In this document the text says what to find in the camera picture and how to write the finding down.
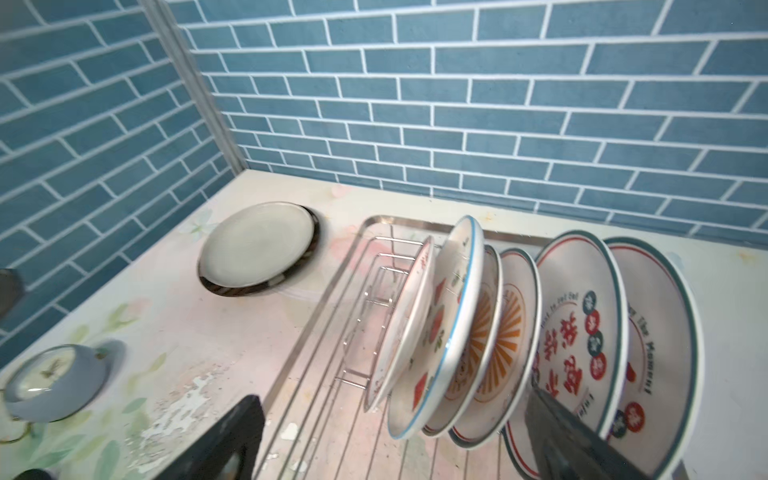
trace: plate with chinese characters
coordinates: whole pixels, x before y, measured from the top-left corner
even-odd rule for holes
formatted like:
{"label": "plate with chinese characters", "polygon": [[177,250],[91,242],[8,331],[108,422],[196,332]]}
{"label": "plate with chinese characters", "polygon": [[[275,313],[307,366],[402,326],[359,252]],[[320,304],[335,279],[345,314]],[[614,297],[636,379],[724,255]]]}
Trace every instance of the plate with chinese characters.
{"label": "plate with chinese characters", "polygon": [[536,259],[544,308],[533,378],[603,439],[627,370],[627,296],[602,240],[563,233]]}
{"label": "plate with chinese characters", "polygon": [[648,243],[605,240],[629,302],[626,381],[608,444],[649,478],[669,478],[690,441],[701,404],[704,351],[693,295]]}
{"label": "plate with chinese characters", "polygon": [[453,374],[448,390],[440,405],[422,431],[427,436],[437,436],[449,430],[462,416],[472,401],[473,393],[480,386],[485,370],[491,361],[496,344],[498,325],[502,317],[502,261],[493,247],[485,246],[483,253],[480,297],[472,318],[472,331],[464,345],[462,358]]}
{"label": "plate with chinese characters", "polygon": [[528,385],[541,322],[541,283],[524,250],[501,254],[503,307],[488,368],[469,407],[451,429],[456,445],[474,449],[494,438]]}
{"label": "plate with chinese characters", "polygon": [[483,232],[472,217],[453,227],[435,258],[433,298],[409,365],[392,389],[387,428],[394,439],[418,432],[458,367],[472,328],[483,270]]}
{"label": "plate with chinese characters", "polygon": [[370,387],[363,408],[376,407],[389,394],[420,340],[424,319],[432,303],[435,276],[435,251],[432,237],[427,237],[416,254],[411,270],[392,311],[382,345],[376,355]]}

